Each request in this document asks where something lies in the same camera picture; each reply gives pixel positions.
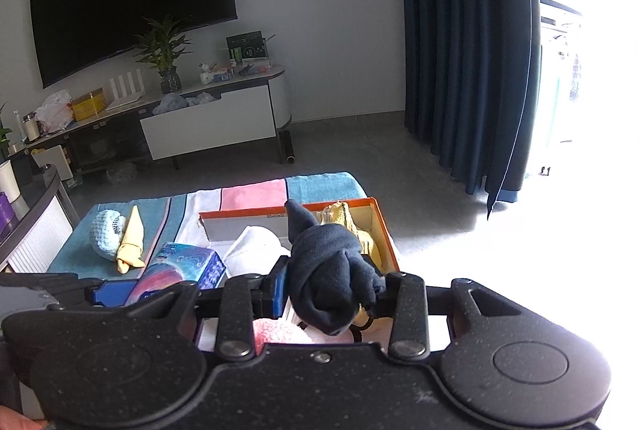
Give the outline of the person's left hand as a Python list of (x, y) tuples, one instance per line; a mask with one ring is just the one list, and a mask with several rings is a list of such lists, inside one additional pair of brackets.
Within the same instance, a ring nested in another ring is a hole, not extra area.
[(0, 406), (0, 430), (43, 430), (47, 425), (47, 421), (32, 420), (9, 407)]

